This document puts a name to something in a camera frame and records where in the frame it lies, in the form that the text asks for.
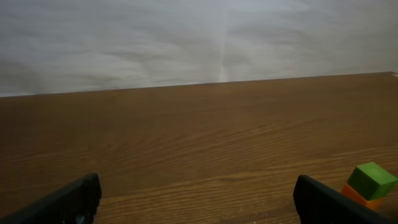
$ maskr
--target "wooden table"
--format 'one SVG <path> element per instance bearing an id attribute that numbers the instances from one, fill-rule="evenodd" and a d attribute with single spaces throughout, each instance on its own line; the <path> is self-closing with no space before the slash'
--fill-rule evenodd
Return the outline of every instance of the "wooden table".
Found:
<path id="1" fill-rule="evenodd" d="M 97 172 L 97 223 L 299 223 L 299 174 L 398 175 L 392 73 L 0 98 L 0 124 L 1 216 Z"/>

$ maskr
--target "brown wooden surface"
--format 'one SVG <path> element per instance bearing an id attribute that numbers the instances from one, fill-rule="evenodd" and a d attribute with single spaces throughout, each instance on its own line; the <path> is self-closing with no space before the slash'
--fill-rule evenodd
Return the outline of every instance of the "brown wooden surface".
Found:
<path id="1" fill-rule="evenodd" d="M 97 223 L 299 223 L 299 174 L 398 175 L 392 73 L 0 98 L 0 122 L 1 216 L 98 172 Z"/>

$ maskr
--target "black object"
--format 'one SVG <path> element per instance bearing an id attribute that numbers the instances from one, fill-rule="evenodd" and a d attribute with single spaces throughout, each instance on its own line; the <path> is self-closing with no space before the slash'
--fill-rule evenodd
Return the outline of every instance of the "black object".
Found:
<path id="1" fill-rule="evenodd" d="M 302 224 L 398 224 L 307 175 L 298 177 L 293 198 Z"/>
<path id="2" fill-rule="evenodd" d="M 97 174 L 88 174 L 0 220 L 0 224 L 92 224 L 101 199 Z"/>

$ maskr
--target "wrinkled white fabric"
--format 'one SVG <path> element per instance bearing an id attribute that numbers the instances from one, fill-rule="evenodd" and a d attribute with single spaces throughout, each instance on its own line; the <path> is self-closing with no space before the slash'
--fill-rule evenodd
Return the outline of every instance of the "wrinkled white fabric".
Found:
<path id="1" fill-rule="evenodd" d="M 396 0 L 4 0 L 0 96 L 398 70 Z"/>

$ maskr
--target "toy block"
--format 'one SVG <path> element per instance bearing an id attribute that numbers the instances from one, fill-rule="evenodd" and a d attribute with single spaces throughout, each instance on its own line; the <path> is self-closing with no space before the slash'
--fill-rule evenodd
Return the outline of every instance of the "toy block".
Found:
<path id="1" fill-rule="evenodd" d="M 355 191 L 352 187 L 350 187 L 348 184 L 345 184 L 343 187 L 343 190 L 341 190 L 341 194 L 344 195 L 345 197 L 348 197 L 349 199 L 353 200 L 354 202 L 361 204 L 371 210 L 377 209 L 379 206 L 381 199 L 375 199 L 372 201 L 368 201 L 365 198 L 363 198 L 357 191 Z"/>
<path id="2" fill-rule="evenodd" d="M 369 162 L 355 167 L 347 184 L 366 200 L 372 201 L 386 196 L 397 182 L 397 177 Z"/>

